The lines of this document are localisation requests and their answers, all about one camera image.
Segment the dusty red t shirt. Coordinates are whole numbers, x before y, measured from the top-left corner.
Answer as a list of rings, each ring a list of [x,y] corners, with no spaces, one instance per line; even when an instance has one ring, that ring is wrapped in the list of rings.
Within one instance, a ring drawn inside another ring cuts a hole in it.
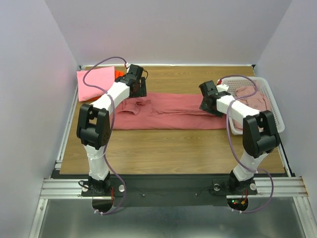
[[[225,118],[200,109],[203,97],[194,94],[148,93],[128,98],[115,109],[116,130],[225,129]]]

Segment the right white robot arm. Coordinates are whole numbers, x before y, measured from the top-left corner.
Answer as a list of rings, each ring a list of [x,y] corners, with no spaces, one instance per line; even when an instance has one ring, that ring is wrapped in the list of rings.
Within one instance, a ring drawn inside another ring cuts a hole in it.
[[[251,184],[258,173],[260,163],[280,144],[280,136],[271,111],[259,111],[242,103],[243,99],[256,95],[258,87],[253,83],[253,92],[244,96],[232,96],[228,85],[215,85],[213,81],[200,84],[203,96],[200,109],[215,116],[225,115],[242,126],[243,155],[230,172],[228,188],[240,193]]]

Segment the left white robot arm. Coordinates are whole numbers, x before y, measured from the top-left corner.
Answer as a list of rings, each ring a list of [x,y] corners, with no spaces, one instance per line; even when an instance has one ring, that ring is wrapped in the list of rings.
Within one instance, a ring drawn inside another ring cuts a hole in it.
[[[86,82],[91,71],[84,74],[83,83],[102,90],[104,94],[91,104],[83,104],[79,110],[76,135],[84,146],[89,163],[88,181],[79,184],[97,196],[105,196],[111,191],[110,171],[105,160],[106,147],[114,127],[110,116],[115,116],[115,108],[125,99],[147,95],[146,77],[142,76],[145,72],[143,67],[131,64],[126,74],[118,77],[106,90]]]

